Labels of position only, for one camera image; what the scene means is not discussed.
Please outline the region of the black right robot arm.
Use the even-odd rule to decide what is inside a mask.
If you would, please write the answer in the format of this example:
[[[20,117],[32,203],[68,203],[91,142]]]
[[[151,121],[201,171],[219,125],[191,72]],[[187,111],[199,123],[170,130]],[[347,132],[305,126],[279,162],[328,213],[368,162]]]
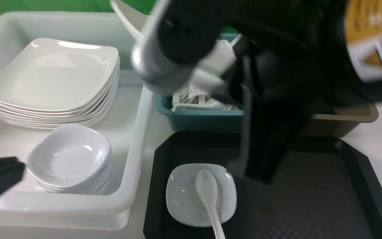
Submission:
[[[155,94],[193,81],[244,110],[232,172],[270,183],[314,114],[382,102],[382,0],[158,0],[131,63]]]

